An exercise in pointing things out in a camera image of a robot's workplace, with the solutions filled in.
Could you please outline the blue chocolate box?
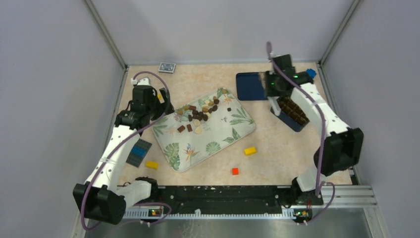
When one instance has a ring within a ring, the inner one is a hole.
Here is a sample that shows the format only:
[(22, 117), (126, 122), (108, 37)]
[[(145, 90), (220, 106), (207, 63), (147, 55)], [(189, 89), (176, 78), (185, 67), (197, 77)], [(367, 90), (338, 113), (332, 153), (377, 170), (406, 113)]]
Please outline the blue chocolate box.
[(273, 107), (274, 97), (268, 98), (271, 108), (270, 112), (290, 127), (295, 132), (300, 132), (310, 122), (303, 110), (291, 100), (290, 96), (278, 97), (276, 102), (280, 109), (280, 114), (275, 114)]

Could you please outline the clear plastic tongs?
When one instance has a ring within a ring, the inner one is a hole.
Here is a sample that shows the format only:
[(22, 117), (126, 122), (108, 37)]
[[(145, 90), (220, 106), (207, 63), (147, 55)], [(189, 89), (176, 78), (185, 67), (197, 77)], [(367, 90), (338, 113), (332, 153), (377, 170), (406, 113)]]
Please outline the clear plastic tongs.
[(278, 116), (280, 116), (280, 114), (281, 114), (281, 108), (280, 108), (280, 105), (279, 105), (279, 103), (278, 103), (278, 99), (279, 99), (279, 97), (278, 96), (275, 96), (275, 97), (268, 97), (267, 98), (268, 100), (269, 100), (269, 102), (270, 102), (270, 104), (271, 104), (271, 108), (272, 108), (272, 110), (273, 110), (273, 113), (278, 117)]

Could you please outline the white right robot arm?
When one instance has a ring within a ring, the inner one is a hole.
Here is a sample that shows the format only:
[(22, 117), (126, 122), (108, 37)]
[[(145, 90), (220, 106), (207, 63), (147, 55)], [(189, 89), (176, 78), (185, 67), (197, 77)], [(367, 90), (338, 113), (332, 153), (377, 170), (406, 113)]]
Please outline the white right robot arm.
[(275, 57), (269, 53), (268, 59), (272, 69), (261, 73), (260, 79), (272, 113), (284, 121), (310, 122), (320, 137), (314, 166), (294, 179), (296, 187), (290, 191), (294, 203), (304, 204), (310, 191), (320, 193), (328, 176), (358, 164), (364, 134), (333, 111), (306, 71), (296, 72), (290, 55)]

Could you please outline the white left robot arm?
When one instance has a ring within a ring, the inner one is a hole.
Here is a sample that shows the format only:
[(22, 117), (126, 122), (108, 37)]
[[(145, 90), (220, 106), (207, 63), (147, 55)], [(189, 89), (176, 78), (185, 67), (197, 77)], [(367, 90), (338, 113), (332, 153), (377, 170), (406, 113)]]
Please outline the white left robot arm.
[(127, 208), (144, 201), (153, 205), (159, 192), (156, 181), (140, 179), (119, 187), (118, 181), (133, 147), (144, 130), (172, 113), (168, 87), (156, 90), (150, 79), (132, 79), (132, 99), (116, 116), (111, 138), (93, 172), (83, 184), (76, 184), (73, 197), (85, 219), (117, 225)]

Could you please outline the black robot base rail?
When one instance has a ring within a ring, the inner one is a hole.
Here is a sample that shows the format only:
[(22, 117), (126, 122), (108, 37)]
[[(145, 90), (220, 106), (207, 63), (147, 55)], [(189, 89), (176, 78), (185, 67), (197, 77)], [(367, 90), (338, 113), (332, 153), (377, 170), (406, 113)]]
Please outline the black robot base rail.
[(324, 204), (314, 192), (277, 185), (165, 186), (152, 189), (143, 202), (165, 203), (172, 215), (281, 214), (292, 206)]

